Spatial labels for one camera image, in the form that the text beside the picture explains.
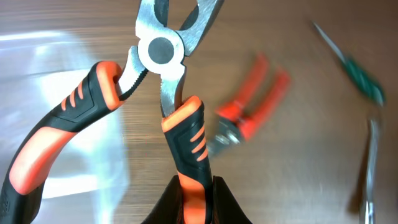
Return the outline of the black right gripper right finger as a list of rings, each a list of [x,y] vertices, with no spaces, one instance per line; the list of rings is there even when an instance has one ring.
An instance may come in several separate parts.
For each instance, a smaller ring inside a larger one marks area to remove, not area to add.
[[[252,224],[220,176],[213,177],[212,224]]]

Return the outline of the red handled cutter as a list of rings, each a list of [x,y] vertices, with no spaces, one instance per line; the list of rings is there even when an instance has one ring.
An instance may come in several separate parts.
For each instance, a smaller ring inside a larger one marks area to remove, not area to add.
[[[225,149],[252,139],[284,99],[290,85],[290,77],[287,72],[278,70],[264,99],[252,113],[245,113],[247,105],[265,80],[268,68],[268,58],[262,53],[257,54],[253,66],[236,94],[215,110],[218,115],[218,130],[207,142],[210,158],[216,157]]]

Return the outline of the clear plastic container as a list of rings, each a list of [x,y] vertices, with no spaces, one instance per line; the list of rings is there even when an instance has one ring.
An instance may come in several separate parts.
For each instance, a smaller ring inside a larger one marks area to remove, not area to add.
[[[129,185],[116,82],[82,42],[1,37],[1,222],[112,223]]]

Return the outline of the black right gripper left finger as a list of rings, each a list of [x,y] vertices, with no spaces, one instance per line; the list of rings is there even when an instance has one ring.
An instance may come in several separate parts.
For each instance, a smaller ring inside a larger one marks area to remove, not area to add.
[[[182,224],[182,203],[182,188],[178,175],[174,175],[142,224]]]

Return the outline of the orange black needle-nose pliers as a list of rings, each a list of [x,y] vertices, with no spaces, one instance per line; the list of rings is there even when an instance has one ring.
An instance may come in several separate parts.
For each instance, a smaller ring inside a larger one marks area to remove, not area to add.
[[[206,147],[204,104],[182,98],[183,61],[198,47],[221,8],[221,1],[198,1],[181,28],[168,27],[169,2],[141,0],[124,67],[95,63],[79,85],[25,137],[1,189],[1,222],[30,223],[38,214],[44,183],[65,145],[80,131],[117,110],[148,72],[161,78],[162,131],[182,188],[183,223],[211,223],[213,177]]]

